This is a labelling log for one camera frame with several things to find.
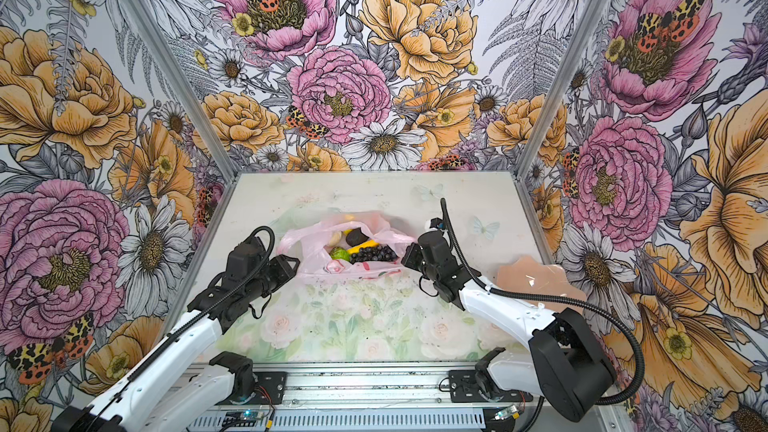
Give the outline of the pink plastic bag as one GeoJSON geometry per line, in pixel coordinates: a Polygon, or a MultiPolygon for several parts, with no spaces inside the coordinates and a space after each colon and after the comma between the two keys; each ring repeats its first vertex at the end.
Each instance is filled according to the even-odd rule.
{"type": "Polygon", "coordinates": [[[338,213],[286,232],[277,252],[298,250],[297,275],[304,279],[377,279],[400,272],[414,242],[379,212],[338,213]]]}

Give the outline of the pink scalloped bowl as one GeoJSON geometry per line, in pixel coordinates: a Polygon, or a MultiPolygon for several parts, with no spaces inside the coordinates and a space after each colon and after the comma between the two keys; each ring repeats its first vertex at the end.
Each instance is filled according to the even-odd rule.
{"type": "Polygon", "coordinates": [[[509,292],[586,300],[586,294],[570,284],[561,266],[541,264],[530,255],[521,255],[512,263],[502,265],[495,284],[509,292]]]}

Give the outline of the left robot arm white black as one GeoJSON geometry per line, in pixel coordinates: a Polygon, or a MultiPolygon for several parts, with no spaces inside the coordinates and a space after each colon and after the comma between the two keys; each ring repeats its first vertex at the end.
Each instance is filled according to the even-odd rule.
{"type": "Polygon", "coordinates": [[[172,387],[241,316],[260,315],[255,300],[270,300],[296,277],[299,259],[272,249],[256,234],[238,244],[224,271],[190,301],[148,355],[86,407],[67,407],[52,430],[181,431],[219,403],[244,404],[259,395],[252,360],[231,352],[216,355],[178,391],[172,387]]]}

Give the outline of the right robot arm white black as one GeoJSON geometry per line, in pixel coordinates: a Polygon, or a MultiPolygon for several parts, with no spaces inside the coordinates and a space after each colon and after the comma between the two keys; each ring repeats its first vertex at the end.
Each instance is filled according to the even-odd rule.
{"type": "Polygon", "coordinates": [[[605,404],[617,374],[573,307],[556,312],[541,301],[506,296],[463,263],[450,227],[439,218],[408,246],[402,263],[429,281],[439,299],[525,346],[523,355],[497,346],[476,362],[472,380],[484,399],[499,401],[510,391],[538,395],[571,422],[605,404]]]}

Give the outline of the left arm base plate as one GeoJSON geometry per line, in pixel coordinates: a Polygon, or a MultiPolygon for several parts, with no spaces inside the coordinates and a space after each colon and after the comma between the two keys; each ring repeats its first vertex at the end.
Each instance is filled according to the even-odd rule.
{"type": "Polygon", "coordinates": [[[239,372],[226,405],[280,405],[283,402],[288,374],[286,372],[239,372]]]}

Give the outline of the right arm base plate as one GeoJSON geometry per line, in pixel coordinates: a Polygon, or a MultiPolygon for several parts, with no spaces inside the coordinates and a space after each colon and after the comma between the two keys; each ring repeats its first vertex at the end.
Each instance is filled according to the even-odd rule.
{"type": "Polygon", "coordinates": [[[529,403],[534,397],[518,390],[501,390],[475,370],[449,370],[445,390],[452,403],[529,403]]]}

